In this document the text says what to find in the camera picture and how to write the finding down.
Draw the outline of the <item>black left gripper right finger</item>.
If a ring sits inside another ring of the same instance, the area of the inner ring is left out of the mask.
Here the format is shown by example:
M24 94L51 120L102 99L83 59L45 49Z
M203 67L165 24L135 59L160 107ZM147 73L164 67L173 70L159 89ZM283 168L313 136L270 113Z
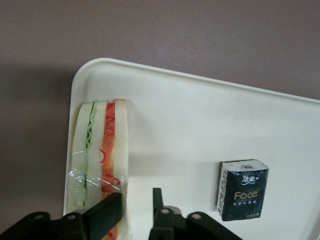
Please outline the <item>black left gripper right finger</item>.
M181 210L165 206L162 189L152 189L153 226L150 240L239 240L240 237L204 212L183 217Z

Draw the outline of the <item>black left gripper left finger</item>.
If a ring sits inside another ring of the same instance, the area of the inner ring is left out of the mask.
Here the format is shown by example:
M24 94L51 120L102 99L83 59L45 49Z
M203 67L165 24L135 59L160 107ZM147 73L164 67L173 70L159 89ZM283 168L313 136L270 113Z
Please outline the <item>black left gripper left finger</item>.
M59 219L48 212L33 212L0 234L2 240L101 240L123 216L121 193L112 193L84 212Z

